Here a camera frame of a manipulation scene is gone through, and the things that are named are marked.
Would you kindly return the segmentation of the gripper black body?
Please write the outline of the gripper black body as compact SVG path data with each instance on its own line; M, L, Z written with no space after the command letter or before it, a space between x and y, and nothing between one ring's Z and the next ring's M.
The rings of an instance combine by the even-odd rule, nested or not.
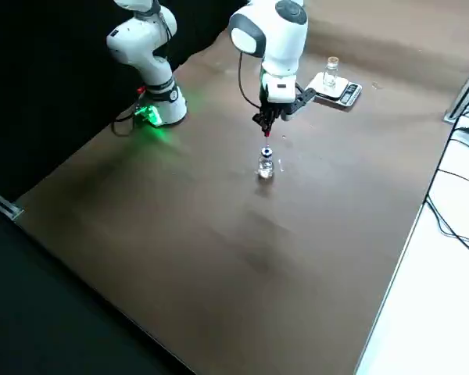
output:
M293 103L261 102L260 114L263 117L286 117L291 114Z

